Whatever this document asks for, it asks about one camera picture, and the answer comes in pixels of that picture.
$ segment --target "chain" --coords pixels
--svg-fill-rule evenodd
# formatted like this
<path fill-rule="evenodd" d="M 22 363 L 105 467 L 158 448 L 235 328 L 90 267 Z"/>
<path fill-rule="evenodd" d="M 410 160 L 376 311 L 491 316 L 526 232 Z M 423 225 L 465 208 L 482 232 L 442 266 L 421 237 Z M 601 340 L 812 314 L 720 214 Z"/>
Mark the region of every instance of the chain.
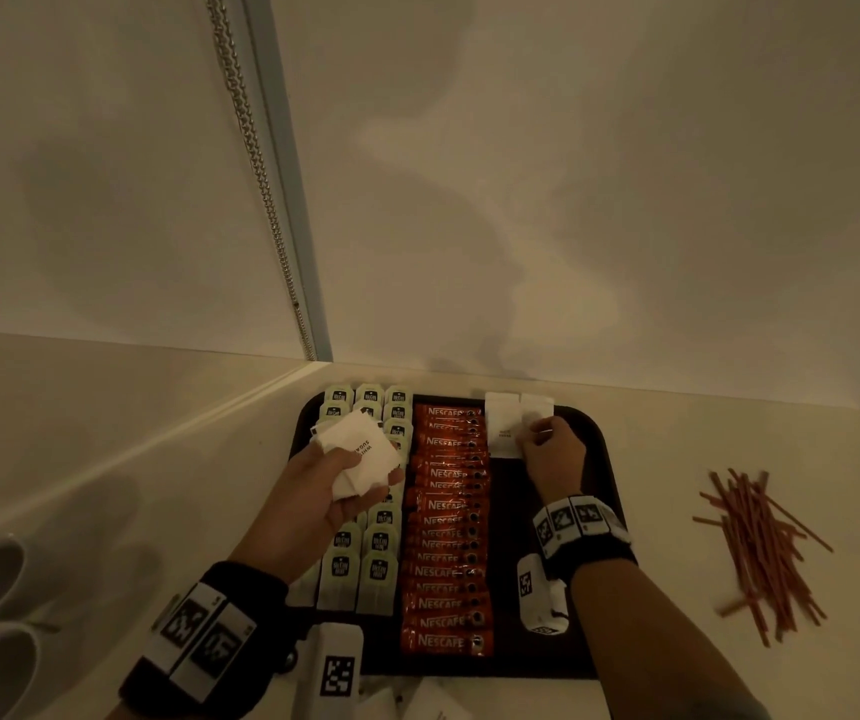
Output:
<path fill-rule="evenodd" d="M 240 70 L 240 62 L 237 60 L 237 50 L 233 42 L 231 21 L 227 14 L 227 7 L 224 5 L 224 0 L 206 0 L 206 8 L 210 12 L 210 25 L 213 28 L 213 44 L 217 49 L 220 67 L 223 69 L 223 80 L 226 83 L 226 89 L 230 92 L 230 97 L 233 99 L 233 110 L 237 115 L 237 124 L 240 127 L 240 133 L 244 137 L 250 168 L 253 169 L 253 175 L 256 177 L 257 184 L 260 187 L 260 197 L 263 199 L 263 211 L 267 215 L 269 229 L 273 233 L 273 244 L 276 246 L 276 259 L 280 262 L 283 280 L 287 284 L 287 294 L 290 296 L 293 314 L 296 317 L 296 327 L 300 332 L 303 355 L 309 361 L 317 361 L 317 350 L 314 348 L 313 339 L 310 338 L 310 332 L 304 320 L 304 311 L 301 308 L 300 300 L 297 298 L 297 288 L 294 285 L 290 259 L 287 257 L 287 247 L 283 240 L 283 232 L 280 230 L 277 206 L 274 205 L 274 196 L 270 191 L 270 178 L 267 175 L 267 167 L 264 163 L 263 151 L 260 148 L 260 140 L 257 138 L 250 100 L 247 98 L 247 85 L 244 83 L 243 72 Z"/>

